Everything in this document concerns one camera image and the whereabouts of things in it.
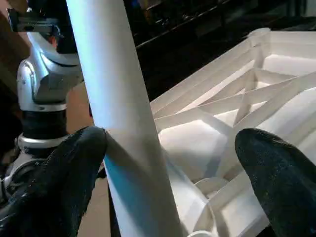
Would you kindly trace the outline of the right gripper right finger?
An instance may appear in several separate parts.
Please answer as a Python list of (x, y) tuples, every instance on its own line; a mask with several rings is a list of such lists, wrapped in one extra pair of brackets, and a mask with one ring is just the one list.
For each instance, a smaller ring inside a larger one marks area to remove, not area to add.
[(270, 132), (245, 128), (235, 152), (277, 237), (316, 235), (316, 166)]

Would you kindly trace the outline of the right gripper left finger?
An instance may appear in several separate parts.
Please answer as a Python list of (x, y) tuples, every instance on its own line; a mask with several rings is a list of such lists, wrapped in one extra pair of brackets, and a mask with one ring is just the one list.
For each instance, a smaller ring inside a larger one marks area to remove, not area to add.
[(0, 211), (2, 237), (75, 237), (106, 154), (107, 134), (90, 126), (70, 135)]

